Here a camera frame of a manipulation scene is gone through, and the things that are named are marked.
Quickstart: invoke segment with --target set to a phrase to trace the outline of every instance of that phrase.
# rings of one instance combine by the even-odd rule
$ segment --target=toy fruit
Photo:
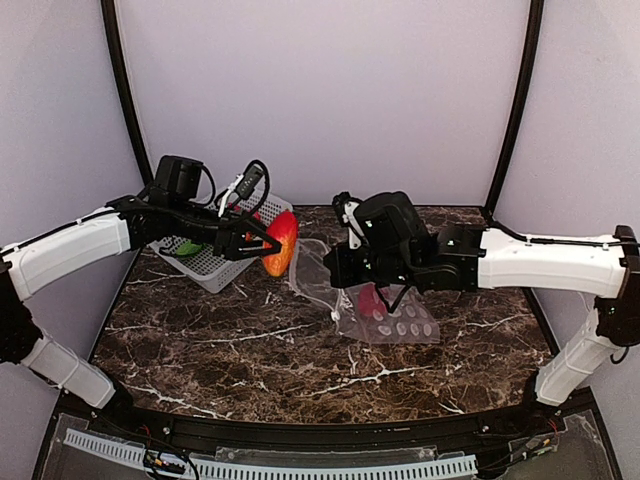
[[[298,220],[289,210],[282,212],[267,228],[267,233],[282,244],[282,250],[275,255],[269,255],[262,259],[267,273],[273,277],[279,277],[287,271],[287,267],[293,258],[293,252],[298,239]]]

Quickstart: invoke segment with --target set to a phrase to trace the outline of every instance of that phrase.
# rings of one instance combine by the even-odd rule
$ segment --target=transparent plastic bag
[[[346,290],[331,287],[330,272],[323,265],[329,247],[313,238],[301,238],[289,268],[291,288],[312,303],[328,308],[337,333],[371,344],[438,343],[440,328],[411,289],[398,308],[389,314],[372,283]],[[389,303],[402,290],[392,285],[382,289]]]

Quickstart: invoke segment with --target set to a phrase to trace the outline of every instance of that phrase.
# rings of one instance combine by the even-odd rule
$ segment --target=plastic basket
[[[250,210],[258,203],[260,197],[262,197],[262,192],[256,190],[251,198],[241,201],[239,206],[245,211]],[[260,213],[260,220],[269,226],[285,210],[293,211],[292,205],[275,195],[269,194],[258,212]],[[166,249],[169,253],[175,253],[186,242],[185,238],[168,237],[159,242],[154,242],[150,246],[165,261],[211,293],[218,293],[256,260],[255,258],[236,262],[224,260],[214,256],[213,249],[210,246],[205,246],[193,257],[172,258],[160,254],[161,248]]]

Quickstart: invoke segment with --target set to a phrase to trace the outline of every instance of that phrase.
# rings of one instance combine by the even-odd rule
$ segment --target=marble table
[[[483,224],[478,209],[419,207],[431,231]],[[330,207],[299,207],[301,237],[346,238]],[[435,345],[368,345],[336,334],[329,311],[254,262],[221,293],[150,249],[133,267],[93,362],[137,406],[276,423],[370,423],[473,413],[519,403],[550,358],[520,289],[430,292]]]

